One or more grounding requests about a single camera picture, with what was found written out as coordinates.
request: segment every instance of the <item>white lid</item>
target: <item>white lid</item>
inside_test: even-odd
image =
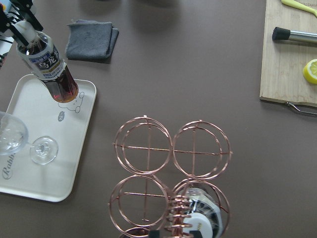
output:
[[[37,33],[30,22],[18,21],[14,24],[14,27],[21,33],[21,35],[27,40],[27,42],[31,43],[35,40]]]
[[[183,232],[189,233],[190,231],[200,231],[203,238],[212,238],[212,226],[206,216],[201,213],[190,213],[191,218],[185,218],[184,223],[192,224],[192,227],[183,228]]]

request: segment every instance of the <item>folded towel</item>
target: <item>folded towel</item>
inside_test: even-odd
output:
[[[101,61],[112,55],[119,30],[111,22],[77,20],[68,26],[65,54],[69,60]]]

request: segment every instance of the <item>table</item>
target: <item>table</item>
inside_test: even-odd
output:
[[[59,203],[0,194],[0,237],[116,238],[107,203],[131,175],[113,142],[147,115],[174,135],[203,119],[223,129],[233,157],[212,182],[228,198],[224,237],[315,237],[317,118],[259,99],[265,1],[34,0],[36,17],[63,52],[72,20],[111,21],[120,31],[108,64],[67,60],[97,98],[72,193]],[[0,70],[0,110],[29,70],[15,44]],[[163,173],[175,184],[181,176]]]

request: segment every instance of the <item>yellow utensil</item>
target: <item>yellow utensil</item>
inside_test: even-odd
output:
[[[301,3],[299,3],[299,2],[297,2],[295,0],[282,0],[282,3],[285,4],[285,5],[288,5],[288,6],[303,10],[303,11],[310,12],[310,13],[314,14],[317,17],[317,10],[315,10],[315,9],[309,7],[309,6],[305,6],[304,4],[301,4]]]

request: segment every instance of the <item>cutting board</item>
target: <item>cutting board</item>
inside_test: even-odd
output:
[[[317,9],[317,0],[301,3]],[[260,99],[317,107],[317,85],[303,77],[304,66],[317,59],[317,44],[273,41],[276,26],[317,33],[317,17],[281,0],[266,0]]]

